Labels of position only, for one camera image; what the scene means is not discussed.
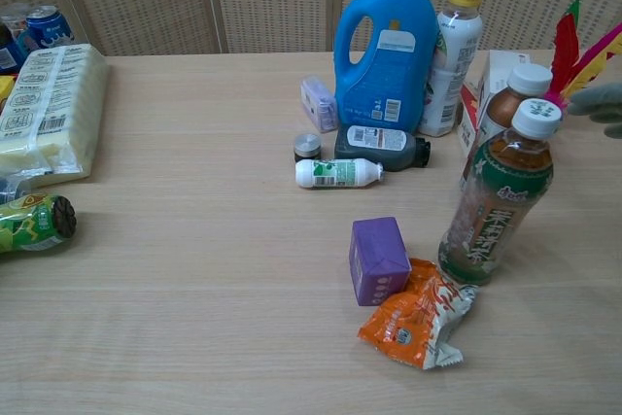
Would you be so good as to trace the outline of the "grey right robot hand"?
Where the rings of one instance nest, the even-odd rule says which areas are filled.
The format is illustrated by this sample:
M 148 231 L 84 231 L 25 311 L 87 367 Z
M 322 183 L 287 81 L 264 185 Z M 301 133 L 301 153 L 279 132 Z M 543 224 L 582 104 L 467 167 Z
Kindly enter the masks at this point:
M 568 113 L 573 116 L 588 116 L 595 123 L 605 125 L 604 134 L 620 139 L 622 84 L 609 83 L 584 88 L 570 98 Z

